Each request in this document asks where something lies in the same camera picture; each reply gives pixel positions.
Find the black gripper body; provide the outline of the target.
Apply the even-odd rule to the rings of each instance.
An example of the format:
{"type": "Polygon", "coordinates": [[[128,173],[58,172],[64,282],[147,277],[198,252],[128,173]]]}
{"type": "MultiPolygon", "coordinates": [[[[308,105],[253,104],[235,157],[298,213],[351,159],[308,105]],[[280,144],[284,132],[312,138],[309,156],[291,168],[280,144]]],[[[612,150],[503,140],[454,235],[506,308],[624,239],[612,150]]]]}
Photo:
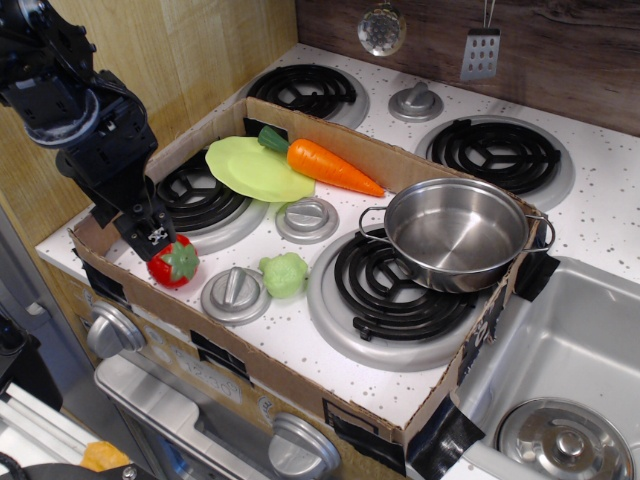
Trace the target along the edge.
{"type": "Polygon", "coordinates": [[[98,100],[95,127],[78,143],[60,150],[56,167],[94,204],[104,227],[111,221],[127,236],[165,230],[165,208],[145,175],[158,142],[144,105],[112,72],[102,70],[90,84],[98,100]]]}

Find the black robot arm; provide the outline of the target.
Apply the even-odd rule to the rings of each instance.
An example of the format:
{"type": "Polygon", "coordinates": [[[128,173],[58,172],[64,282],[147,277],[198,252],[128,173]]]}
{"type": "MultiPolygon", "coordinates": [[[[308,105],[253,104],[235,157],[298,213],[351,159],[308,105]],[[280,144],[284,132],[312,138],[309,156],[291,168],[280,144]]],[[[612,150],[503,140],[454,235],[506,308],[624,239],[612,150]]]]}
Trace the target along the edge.
{"type": "Polygon", "coordinates": [[[158,147],[141,100],[93,65],[86,30],[47,1],[1,4],[1,103],[27,136],[56,151],[59,172],[95,205],[100,226],[114,224],[144,261],[176,232],[146,166],[158,147]]]}

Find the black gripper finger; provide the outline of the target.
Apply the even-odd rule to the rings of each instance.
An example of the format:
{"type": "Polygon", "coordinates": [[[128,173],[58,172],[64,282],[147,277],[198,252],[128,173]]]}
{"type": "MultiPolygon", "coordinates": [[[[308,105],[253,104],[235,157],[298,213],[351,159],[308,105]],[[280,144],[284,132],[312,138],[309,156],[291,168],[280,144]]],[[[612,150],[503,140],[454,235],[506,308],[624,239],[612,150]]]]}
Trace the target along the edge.
{"type": "Polygon", "coordinates": [[[137,229],[124,230],[122,238],[143,261],[150,261],[156,253],[156,247],[152,241],[137,229]]]}
{"type": "Polygon", "coordinates": [[[165,246],[176,241],[171,216],[163,209],[154,211],[150,220],[149,241],[153,246],[165,246]]]}

